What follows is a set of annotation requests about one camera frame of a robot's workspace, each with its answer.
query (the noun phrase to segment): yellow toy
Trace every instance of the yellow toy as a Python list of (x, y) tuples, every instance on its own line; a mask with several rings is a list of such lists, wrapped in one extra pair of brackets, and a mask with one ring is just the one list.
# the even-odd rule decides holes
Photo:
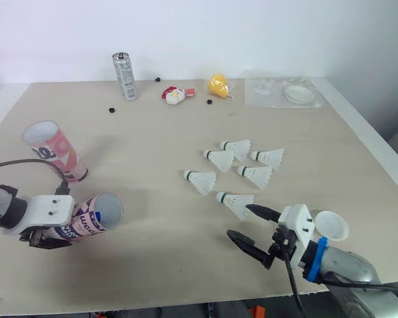
[(215, 74), (208, 83), (208, 88), (212, 94), (226, 98), (229, 95), (227, 78), (222, 74)]

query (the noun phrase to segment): pink shuttlecock tube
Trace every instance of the pink shuttlecock tube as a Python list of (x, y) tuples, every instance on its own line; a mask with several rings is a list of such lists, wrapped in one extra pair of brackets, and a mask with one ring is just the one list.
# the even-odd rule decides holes
[(40, 159), (56, 164), (68, 182), (80, 182), (87, 176), (86, 165), (55, 122), (41, 121), (31, 125), (23, 132), (22, 140)]
[(116, 229), (122, 216), (123, 209), (118, 197), (110, 192), (102, 192), (77, 205), (68, 225), (45, 230), (44, 235), (54, 239), (79, 240)]

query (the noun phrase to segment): black cable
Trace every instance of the black cable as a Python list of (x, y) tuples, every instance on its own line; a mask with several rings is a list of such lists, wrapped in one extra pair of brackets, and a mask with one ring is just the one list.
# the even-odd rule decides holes
[(49, 161), (46, 161), (46, 160), (41, 160), (41, 159), (19, 159), (19, 160), (5, 161), (5, 162), (0, 162), (0, 167), (10, 166), (11, 164), (24, 164), (24, 163), (27, 163), (27, 162), (40, 162), (42, 164), (48, 164), (49, 166), (53, 167), (58, 172), (58, 174), (62, 178), (62, 182), (64, 182), (66, 185), (68, 185), (68, 181), (66, 180), (65, 175), (62, 172), (62, 170), (56, 164), (53, 164), (52, 162), (49, 162)]
[(333, 282), (332, 280), (322, 280), (324, 285), (336, 286), (336, 287), (347, 287), (347, 288), (360, 288), (364, 290), (389, 290), (398, 297), (398, 288), (395, 286), (382, 285), (382, 284), (366, 284), (366, 283), (344, 283), (344, 282)]
[(289, 260), (289, 253), (286, 250), (282, 250), (282, 254), (283, 254), (283, 259), (285, 260), (287, 274), (289, 275), (289, 281), (291, 283), (293, 297), (295, 298), (295, 301), (297, 303), (297, 306), (298, 306), (298, 309), (299, 309), (301, 315), (304, 318), (307, 318), (308, 316), (305, 313), (305, 309), (302, 306), (302, 303), (300, 302), (297, 284), (295, 283), (295, 277), (293, 276), (291, 260)]

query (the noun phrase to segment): table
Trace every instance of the table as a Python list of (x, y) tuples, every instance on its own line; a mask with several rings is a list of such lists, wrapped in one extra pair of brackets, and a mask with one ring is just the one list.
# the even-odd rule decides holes
[[(226, 236), (235, 229), (267, 249), (275, 225), (240, 223), (214, 194), (202, 197), (182, 179), (185, 169), (216, 170), (203, 150), (244, 138), (252, 149), (284, 148), (280, 170), (259, 191), (233, 168), (217, 173), (215, 190), (253, 194), (255, 203), (279, 211), (293, 203), (307, 204), (314, 216), (330, 209), (350, 226), (349, 237), (333, 245), (366, 257), (382, 282), (397, 281), (397, 158), (382, 152), (368, 127), (357, 126), (365, 121), (325, 79), (313, 82), (336, 110), (245, 107), (241, 80), (234, 100), (211, 97), (212, 105), (201, 81), (139, 82), (136, 101), (122, 100), (115, 82), (31, 84), (0, 124), (0, 161), (34, 158), (21, 141), (23, 129), (56, 121), (90, 169), (72, 186), (75, 200), (112, 191), (125, 216), (118, 229), (58, 250), (29, 248), (0, 232), (0, 315), (290, 294), (281, 261), (267, 271)], [(161, 100), (169, 85), (197, 92), (171, 107)], [(50, 194), (58, 185), (39, 164), (0, 169), (0, 181), (19, 195)], [(302, 279), (300, 270), (295, 276), (302, 293), (325, 290)]]

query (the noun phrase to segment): plastic bag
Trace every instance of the plastic bag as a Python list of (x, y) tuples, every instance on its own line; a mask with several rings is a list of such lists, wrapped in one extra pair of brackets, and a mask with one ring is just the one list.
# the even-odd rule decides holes
[(307, 78), (254, 75), (245, 79), (245, 104), (277, 109), (318, 109), (328, 103)]
[(222, 98), (232, 98), (235, 91), (235, 81), (227, 79), (223, 74), (214, 74), (210, 77), (207, 84), (211, 94)]

